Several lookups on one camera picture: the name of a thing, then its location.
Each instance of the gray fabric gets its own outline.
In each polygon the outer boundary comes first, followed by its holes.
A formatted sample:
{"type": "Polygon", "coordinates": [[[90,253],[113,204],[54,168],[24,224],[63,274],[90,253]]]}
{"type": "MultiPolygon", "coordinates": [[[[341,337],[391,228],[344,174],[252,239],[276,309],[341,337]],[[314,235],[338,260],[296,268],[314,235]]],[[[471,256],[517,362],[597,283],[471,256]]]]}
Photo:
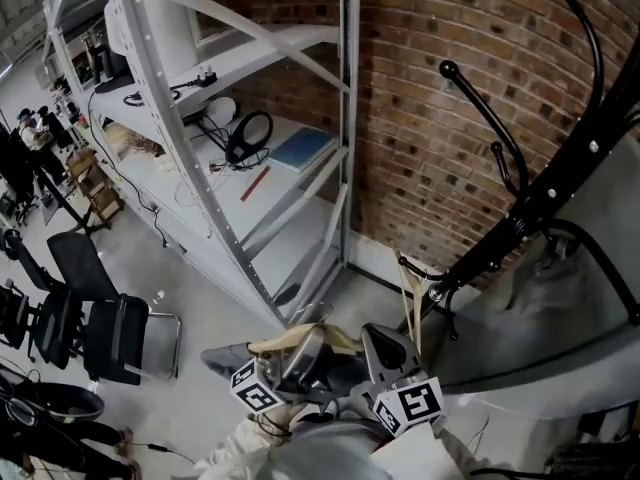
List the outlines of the gray fabric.
{"type": "Polygon", "coordinates": [[[272,448],[256,480],[388,480],[370,460],[380,432],[367,422],[316,425],[272,448]]]}

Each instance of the white wall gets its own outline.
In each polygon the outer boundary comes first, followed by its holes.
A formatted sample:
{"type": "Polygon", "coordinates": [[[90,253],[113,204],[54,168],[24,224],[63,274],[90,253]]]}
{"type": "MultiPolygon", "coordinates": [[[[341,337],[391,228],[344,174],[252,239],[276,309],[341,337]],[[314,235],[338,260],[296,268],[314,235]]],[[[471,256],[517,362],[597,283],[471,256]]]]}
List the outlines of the white wall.
{"type": "Polygon", "coordinates": [[[11,129],[18,126],[18,113],[25,107],[37,112],[46,105],[53,110],[54,93],[40,89],[36,80],[35,71],[41,59],[41,52],[36,51],[0,80],[0,109],[11,129]]]}

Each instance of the metal shelf frame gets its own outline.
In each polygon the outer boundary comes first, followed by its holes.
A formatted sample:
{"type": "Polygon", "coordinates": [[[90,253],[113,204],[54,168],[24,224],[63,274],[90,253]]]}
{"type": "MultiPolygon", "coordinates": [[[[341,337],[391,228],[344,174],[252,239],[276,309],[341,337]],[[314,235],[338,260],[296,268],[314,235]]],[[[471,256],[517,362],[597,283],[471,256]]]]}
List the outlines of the metal shelf frame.
{"type": "MultiPolygon", "coordinates": [[[[190,192],[194,201],[206,220],[210,236],[214,236],[222,244],[222,249],[231,258],[246,281],[248,290],[253,292],[254,298],[260,301],[260,311],[268,318],[275,319],[282,327],[289,327],[302,323],[305,318],[301,309],[308,303],[318,302],[326,292],[328,286],[344,269],[349,261],[350,247],[350,219],[353,186],[353,162],[356,135],[356,112],[358,96],[358,56],[359,56],[359,21],[360,0],[340,0],[340,38],[338,55],[340,61],[339,76],[333,75],[326,68],[304,54],[300,49],[283,40],[269,29],[227,9],[211,0],[169,0],[187,8],[201,12],[207,16],[222,21],[232,28],[244,32],[258,41],[267,43],[283,56],[289,57],[305,68],[313,71],[317,76],[333,85],[340,93],[340,134],[339,155],[335,155],[328,167],[322,169],[310,189],[297,201],[283,209],[264,229],[257,231],[259,244],[245,249],[230,226],[209,182],[203,173],[206,165],[200,165],[188,138],[179,113],[169,89],[169,81],[163,71],[160,57],[153,41],[153,34],[149,25],[147,11],[143,0],[109,0],[116,9],[118,27],[127,50],[127,60],[140,91],[145,110],[150,113],[155,136],[162,139],[162,145],[177,166],[182,182],[190,192]],[[270,294],[265,288],[259,274],[256,272],[252,259],[259,246],[266,245],[283,229],[292,217],[308,204],[311,196],[319,186],[337,170],[339,173],[339,190],[333,206],[324,236],[319,242],[316,256],[311,261],[308,271],[301,279],[300,289],[287,306],[293,307],[290,316],[285,316],[276,305],[274,299],[277,293],[270,294]],[[326,270],[319,272],[327,252],[334,244],[337,245],[337,259],[326,270]],[[320,276],[318,284],[314,280],[320,276]]],[[[64,0],[45,1],[45,15],[48,22],[48,40],[53,44],[61,70],[64,72],[73,92],[76,104],[82,113],[91,120],[95,140],[104,148],[109,159],[118,165],[119,158],[110,148],[102,128],[98,123],[97,112],[89,104],[90,97],[83,91],[69,58],[64,38],[60,30],[60,12],[64,0]]],[[[98,156],[104,157],[102,148],[97,148],[98,156]]],[[[124,189],[125,185],[117,173],[106,171],[124,189]]],[[[143,194],[149,195],[144,186],[137,187],[143,194]]]]}

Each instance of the black headphones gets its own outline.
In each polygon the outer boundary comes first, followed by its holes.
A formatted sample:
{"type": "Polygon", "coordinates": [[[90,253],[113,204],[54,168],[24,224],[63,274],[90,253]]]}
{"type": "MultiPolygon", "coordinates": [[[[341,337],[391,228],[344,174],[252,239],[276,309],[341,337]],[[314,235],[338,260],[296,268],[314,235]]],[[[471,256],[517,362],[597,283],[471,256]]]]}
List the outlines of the black headphones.
{"type": "Polygon", "coordinates": [[[242,119],[242,121],[240,121],[236,129],[229,136],[227,150],[225,151],[227,162],[231,165],[236,165],[240,162],[244,162],[247,158],[252,157],[264,148],[264,145],[271,137],[271,133],[273,133],[273,119],[271,116],[262,110],[251,112],[251,114],[248,114],[242,119]],[[247,127],[247,124],[249,124],[249,121],[256,117],[266,117],[269,122],[269,127],[266,135],[262,139],[258,142],[254,142],[253,144],[249,144],[244,139],[244,130],[247,127]]]}

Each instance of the concrete floor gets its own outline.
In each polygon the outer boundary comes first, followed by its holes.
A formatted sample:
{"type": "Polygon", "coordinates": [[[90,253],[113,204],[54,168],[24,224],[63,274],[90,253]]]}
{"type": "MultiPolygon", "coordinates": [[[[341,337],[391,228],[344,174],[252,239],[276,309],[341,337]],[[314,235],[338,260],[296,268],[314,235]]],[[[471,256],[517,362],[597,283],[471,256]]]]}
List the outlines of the concrete floor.
{"type": "MultiPolygon", "coordinates": [[[[82,199],[76,198],[73,204],[83,209],[82,199]]],[[[58,279],[61,277],[47,249],[46,238],[72,225],[66,212],[59,210],[45,227],[36,210],[23,230],[24,242],[32,255],[58,279]]],[[[256,318],[181,261],[174,250],[163,249],[160,238],[131,210],[115,218],[111,231],[100,231],[93,239],[118,290],[141,297],[154,311],[176,314],[183,321],[179,378],[144,380],[140,386],[101,382],[98,393],[107,407],[103,419],[117,427],[134,429],[137,442],[169,446],[197,460],[245,416],[243,408],[229,394],[228,384],[201,363],[200,352],[230,343],[269,339],[278,330],[256,318]]],[[[46,294],[32,285],[20,264],[0,255],[0,280],[6,277],[11,277],[31,297],[31,304],[44,300],[46,294]]],[[[368,321],[395,327],[403,318],[398,294],[352,272],[338,280],[327,300],[335,306],[328,321],[353,336],[368,321]]],[[[43,380],[89,384],[80,363],[72,362],[64,371],[43,364],[39,358],[32,365],[25,350],[26,344],[19,351],[3,347],[1,354],[26,370],[37,368],[43,380]]],[[[477,456],[529,471],[540,471],[549,451],[564,440],[561,436],[570,436],[575,428],[573,421],[524,420],[498,411],[489,413],[486,409],[452,415],[448,426],[466,444],[487,419],[489,424],[477,456]]],[[[172,474],[184,474],[190,469],[180,457],[142,447],[136,449],[135,458],[147,479],[169,479],[172,474]]]]}

